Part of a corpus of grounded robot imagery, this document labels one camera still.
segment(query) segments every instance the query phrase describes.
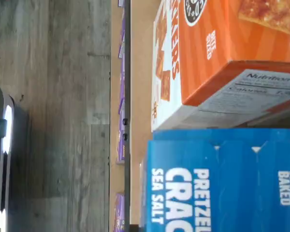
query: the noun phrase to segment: snack box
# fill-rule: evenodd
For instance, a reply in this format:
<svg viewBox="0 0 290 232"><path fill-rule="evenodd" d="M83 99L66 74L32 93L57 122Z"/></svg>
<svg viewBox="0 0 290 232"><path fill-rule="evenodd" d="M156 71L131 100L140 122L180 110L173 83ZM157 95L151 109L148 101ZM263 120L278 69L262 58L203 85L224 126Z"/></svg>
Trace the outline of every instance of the snack box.
<svg viewBox="0 0 290 232"><path fill-rule="evenodd" d="M227 128L290 108L290 0L163 0L152 131Z"/></svg>
<svg viewBox="0 0 290 232"><path fill-rule="evenodd" d="M123 119L125 118L125 102L123 101L118 122L118 138L117 138L117 163L123 164L125 162L125 141L123 139L123 134L125 132L125 126L123 124Z"/></svg>
<svg viewBox="0 0 290 232"><path fill-rule="evenodd" d="M122 23L121 23L121 32L120 32L120 44L119 44L119 52L118 52L118 58L122 58L125 52L125 11L122 12L121 17Z"/></svg>
<svg viewBox="0 0 290 232"><path fill-rule="evenodd" d="M262 146L208 138L148 143L142 231L290 232L288 136Z"/></svg>
<svg viewBox="0 0 290 232"><path fill-rule="evenodd" d="M125 7L125 0L118 0L118 7Z"/></svg>
<svg viewBox="0 0 290 232"><path fill-rule="evenodd" d="M118 108L119 114L120 114L120 110L121 110L121 107L122 107L124 100L125 100L125 54L123 54L123 57L121 60L119 108Z"/></svg>
<svg viewBox="0 0 290 232"><path fill-rule="evenodd" d="M125 231L125 197L123 194L118 193L116 195L115 203L115 222L113 232Z"/></svg>

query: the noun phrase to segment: wooden floor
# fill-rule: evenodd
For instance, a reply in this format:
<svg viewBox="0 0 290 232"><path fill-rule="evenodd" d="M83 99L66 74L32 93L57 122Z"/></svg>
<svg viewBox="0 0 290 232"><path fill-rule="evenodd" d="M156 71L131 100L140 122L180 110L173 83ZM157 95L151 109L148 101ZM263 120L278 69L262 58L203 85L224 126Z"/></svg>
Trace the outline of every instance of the wooden floor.
<svg viewBox="0 0 290 232"><path fill-rule="evenodd" d="M108 231L110 0L0 0L0 86L17 105L9 231Z"/></svg>

